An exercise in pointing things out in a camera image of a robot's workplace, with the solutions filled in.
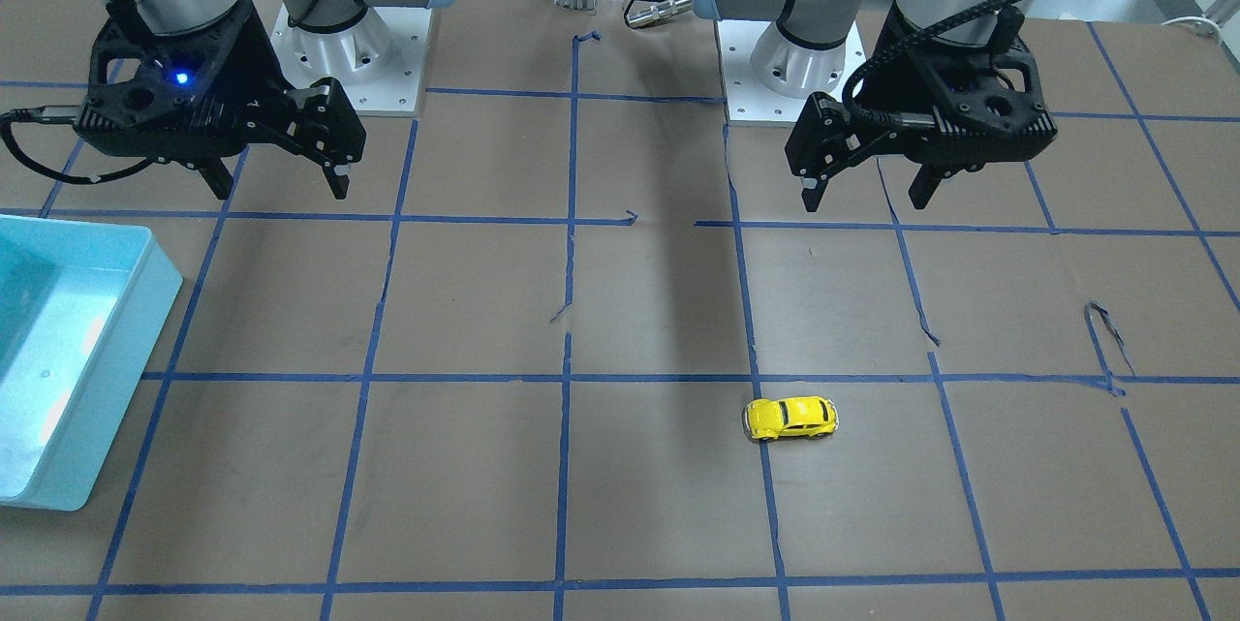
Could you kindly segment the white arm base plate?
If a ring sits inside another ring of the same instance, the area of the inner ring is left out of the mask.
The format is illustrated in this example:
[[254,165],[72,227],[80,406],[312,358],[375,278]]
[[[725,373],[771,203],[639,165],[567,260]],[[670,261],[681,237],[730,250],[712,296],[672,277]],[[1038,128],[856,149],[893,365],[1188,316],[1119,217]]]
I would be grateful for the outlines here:
[[293,86],[334,77],[360,117],[415,118],[435,16],[433,9],[377,7],[353,29],[310,33],[289,29],[280,7],[272,43]]
[[715,37],[730,126],[791,126],[813,92],[843,100],[846,81],[866,61],[856,22],[828,50],[795,46],[766,21],[722,20]]

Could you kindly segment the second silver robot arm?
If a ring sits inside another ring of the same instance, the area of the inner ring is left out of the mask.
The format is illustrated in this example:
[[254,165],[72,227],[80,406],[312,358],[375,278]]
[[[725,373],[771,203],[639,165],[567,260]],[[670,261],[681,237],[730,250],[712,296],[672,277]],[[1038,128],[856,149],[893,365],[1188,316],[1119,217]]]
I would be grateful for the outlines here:
[[899,154],[918,165],[923,209],[945,178],[1030,161],[1056,139],[1025,0],[893,0],[869,59],[844,69],[862,0],[694,0],[694,15],[756,21],[763,87],[804,100],[785,145],[810,213],[846,169]]

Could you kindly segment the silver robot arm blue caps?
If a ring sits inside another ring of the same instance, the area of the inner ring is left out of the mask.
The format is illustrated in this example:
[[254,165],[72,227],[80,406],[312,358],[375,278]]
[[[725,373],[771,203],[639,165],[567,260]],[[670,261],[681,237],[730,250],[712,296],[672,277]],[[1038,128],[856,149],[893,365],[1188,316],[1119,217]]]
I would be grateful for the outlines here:
[[87,95],[60,121],[129,166],[61,181],[109,183],[179,165],[226,200],[226,159],[260,143],[308,159],[343,200],[366,148],[360,87],[408,76],[405,43],[382,11],[453,0],[281,0],[285,48],[253,0],[102,2],[107,21],[92,47]]

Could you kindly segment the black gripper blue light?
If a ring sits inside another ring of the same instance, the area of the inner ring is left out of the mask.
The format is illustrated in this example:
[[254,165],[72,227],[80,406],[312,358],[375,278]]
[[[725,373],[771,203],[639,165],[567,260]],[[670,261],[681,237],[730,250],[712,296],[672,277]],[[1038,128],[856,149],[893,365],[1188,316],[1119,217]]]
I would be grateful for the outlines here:
[[234,188],[223,159],[274,144],[326,169],[329,192],[347,198],[365,126],[337,79],[306,88],[286,81],[253,0],[174,35],[155,33],[136,0],[107,0],[77,135],[112,157],[198,165],[221,202]]

